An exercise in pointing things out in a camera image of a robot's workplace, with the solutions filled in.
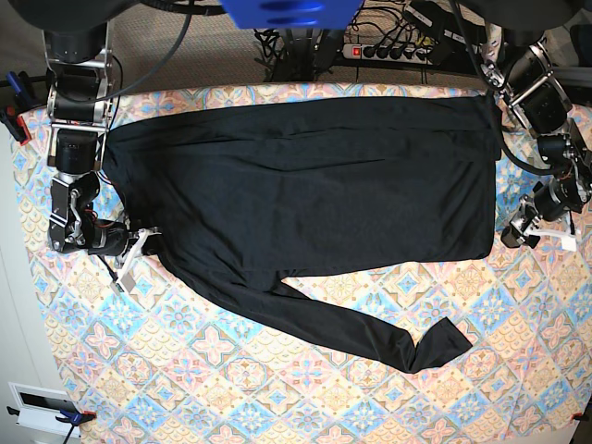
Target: shirt sleeve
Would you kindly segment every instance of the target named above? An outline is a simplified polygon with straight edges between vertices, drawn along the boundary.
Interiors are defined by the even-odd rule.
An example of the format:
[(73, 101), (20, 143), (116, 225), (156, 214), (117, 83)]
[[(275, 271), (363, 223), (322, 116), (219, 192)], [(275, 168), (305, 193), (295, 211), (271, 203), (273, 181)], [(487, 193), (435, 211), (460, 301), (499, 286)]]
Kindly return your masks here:
[(208, 273), (206, 279), (209, 291), (198, 292), (222, 308), (312, 344), (379, 361), (403, 373), (440, 367), (472, 347), (447, 317), (429, 328), (415, 346), (407, 330), (368, 314), (312, 300), (278, 280), (272, 288), (261, 290), (233, 276)]

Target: blue robot part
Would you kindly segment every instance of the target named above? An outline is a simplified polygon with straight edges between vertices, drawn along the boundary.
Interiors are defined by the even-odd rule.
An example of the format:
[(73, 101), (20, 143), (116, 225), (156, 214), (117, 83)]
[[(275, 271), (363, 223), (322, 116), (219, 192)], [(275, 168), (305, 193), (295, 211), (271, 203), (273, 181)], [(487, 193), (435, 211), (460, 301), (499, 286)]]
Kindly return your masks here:
[(344, 30), (363, 0), (222, 0), (241, 29)]

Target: white wall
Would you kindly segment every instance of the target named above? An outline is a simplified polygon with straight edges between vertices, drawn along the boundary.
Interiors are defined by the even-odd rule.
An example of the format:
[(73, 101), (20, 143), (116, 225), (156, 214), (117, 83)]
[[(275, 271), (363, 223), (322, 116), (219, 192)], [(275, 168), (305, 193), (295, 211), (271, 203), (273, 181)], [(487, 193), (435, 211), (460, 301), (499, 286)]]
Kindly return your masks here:
[(16, 407), (8, 381), (64, 390), (33, 291), (19, 222), (8, 131), (0, 125), (0, 442), (61, 443), (64, 437), (16, 425), (6, 406)]

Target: power strip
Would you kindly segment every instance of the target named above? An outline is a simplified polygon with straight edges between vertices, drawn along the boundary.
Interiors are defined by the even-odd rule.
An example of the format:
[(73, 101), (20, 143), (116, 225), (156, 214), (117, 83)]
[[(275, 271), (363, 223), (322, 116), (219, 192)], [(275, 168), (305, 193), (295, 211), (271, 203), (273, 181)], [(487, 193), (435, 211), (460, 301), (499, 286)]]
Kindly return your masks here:
[(352, 60), (377, 60), (381, 62), (405, 62), (415, 65), (432, 65), (427, 60), (427, 50), (419, 48), (402, 50), (405, 43), (396, 43), (390, 50), (387, 45), (345, 43), (343, 45), (343, 57)]

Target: clamp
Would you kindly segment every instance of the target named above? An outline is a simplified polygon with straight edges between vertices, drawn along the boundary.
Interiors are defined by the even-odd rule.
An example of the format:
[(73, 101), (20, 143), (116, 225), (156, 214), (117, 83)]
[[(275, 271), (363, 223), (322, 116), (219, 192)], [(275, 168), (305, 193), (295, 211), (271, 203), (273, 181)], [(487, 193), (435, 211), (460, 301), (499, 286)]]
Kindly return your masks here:
[(25, 124), (22, 116), (17, 116), (17, 111), (12, 106), (0, 108), (0, 122), (4, 123), (12, 137), (20, 143), (20, 146), (26, 145), (31, 141), (31, 134)]
[(66, 439), (64, 439), (64, 443), (68, 442), (70, 435), (74, 431), (75, 427), (78, 427), (81, 424), (88, 423), (88, 422), (92, 421), (93, 419), (96, 419), (95, 412), (86, 412), (86, 411), (84, 411), (82, 413), (68, 412), (67, 410), (63, 410), (63, 409), (60, 409), (59, 412), (60, 412), (60, 414), (63, 414), (65, 417), (60, 418), (59, 416), (56, 416), (55, 419), (57, 421), (59, 421), (60, 423), (72, 425), (72, 427), (68, 431), (68, 434), (66, 435)]
[(158, 227), (141, 228), (138, 232), (133, 233), (133, 236), (137, 239), (135, 243), (131, 248), (116, 257), (116, 267), (121, 267), (121, 271), (117, 280), (111, 283), (111, 289), (115, 293), (130, 295), (136, 286), (136, 281), (131, 275), (132, 265), (137, 257), (142, 256), (142, 247), (148, 241), (148, 238), (159, 234), (161, 233)]

